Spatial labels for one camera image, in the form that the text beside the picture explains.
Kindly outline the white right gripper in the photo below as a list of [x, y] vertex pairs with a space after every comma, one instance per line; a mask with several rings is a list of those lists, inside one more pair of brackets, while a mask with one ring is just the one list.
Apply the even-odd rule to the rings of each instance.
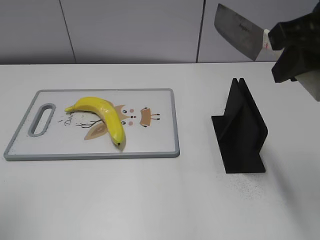
[[296, 78], [320, 101], [320, 6], [307, 15], [277, 23], [268, 33], [274, 51], [282, 53], [271, 69], [276, 83]]

